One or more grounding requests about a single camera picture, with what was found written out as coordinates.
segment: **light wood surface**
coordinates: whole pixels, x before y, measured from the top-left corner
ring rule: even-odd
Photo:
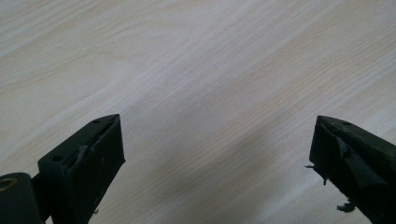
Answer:
[[[396,144],[395,98],[391,0],[0,2],[0,175],[121,115],[90,223],[369,223],[304,167],[317,115]]]

